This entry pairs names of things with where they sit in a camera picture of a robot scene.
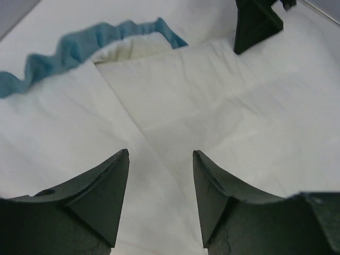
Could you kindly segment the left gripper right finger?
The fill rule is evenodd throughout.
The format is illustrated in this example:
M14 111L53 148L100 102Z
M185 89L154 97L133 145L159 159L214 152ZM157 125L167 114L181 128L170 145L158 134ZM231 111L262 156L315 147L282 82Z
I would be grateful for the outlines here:
M209 254L339 254L339 193L282 198L193 152L203 247Z

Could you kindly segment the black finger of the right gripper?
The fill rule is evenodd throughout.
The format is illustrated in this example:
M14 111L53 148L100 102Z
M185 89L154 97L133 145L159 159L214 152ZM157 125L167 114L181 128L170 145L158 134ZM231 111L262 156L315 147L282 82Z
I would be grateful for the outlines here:
M234 53L240 55L283 30L283 21L271 8L275 1L236 0L235 2L237 27Z

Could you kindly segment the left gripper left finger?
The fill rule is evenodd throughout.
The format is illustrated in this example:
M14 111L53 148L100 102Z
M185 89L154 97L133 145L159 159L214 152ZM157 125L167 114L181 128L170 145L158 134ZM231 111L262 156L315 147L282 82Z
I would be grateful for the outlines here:
M1 199L1 254L110 254L129 164L123 149L34 196Z

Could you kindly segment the blue white bear pillowcase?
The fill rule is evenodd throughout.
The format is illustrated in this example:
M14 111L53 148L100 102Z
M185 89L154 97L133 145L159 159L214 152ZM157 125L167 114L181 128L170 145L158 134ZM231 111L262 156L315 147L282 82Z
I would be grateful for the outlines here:
M204 254L197 214L91 61L128 38L186 45L163 19L100 23L63 36L52 55L29 55L23 80L1 73L1 199L34 196L127 149L110 254Z

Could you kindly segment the white pillow yellow edge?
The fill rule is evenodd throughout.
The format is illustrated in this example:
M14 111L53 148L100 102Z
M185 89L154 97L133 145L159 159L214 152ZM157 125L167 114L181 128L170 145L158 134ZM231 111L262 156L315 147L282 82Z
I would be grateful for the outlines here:
M233 34L199 46L96 65L156 159L130 181L128 218L139 241L118 254L205 254L192 153L255 187L286 197L339 190L339 62L321 25L302 14L242 55Z

